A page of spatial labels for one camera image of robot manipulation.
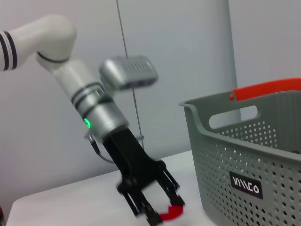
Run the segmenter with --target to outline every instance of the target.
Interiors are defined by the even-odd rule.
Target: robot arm
[[[97,79],[82,61],[69,61],[75,27],[62,16],[47,16],[9,32],[0,31],[0,71],[20,67],[36,53],[38,63],[51,72],[71,100],[94,138],[104,147],[122,174],[118,191],[133,213],[145,214],[151,226],[182,213],[184,201],[163,161],[151,159],[128,129],[128,122],[112,95],[116,90],[153,84],[158,74],[144,56],[115,57],[100,68]],[[170,214],[158,214],[142,190],[157,181],[171,201]]]

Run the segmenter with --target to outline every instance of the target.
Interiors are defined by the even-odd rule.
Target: gray basket
[[[204,210],[219,226],[301,225],[301,79],[181,103]],[[256,106],[255,118],[213,129],[211,116]]]

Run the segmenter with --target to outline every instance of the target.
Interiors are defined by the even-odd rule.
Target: red object
[[[169,206],[168,213],[161,213],[160,217],[163,221],[173,220],[183,214],[183,206]]]
[[[247,100],[271,93],[301,90],[301,78],[269,81],[252,86],[234,89],[237,100]]]

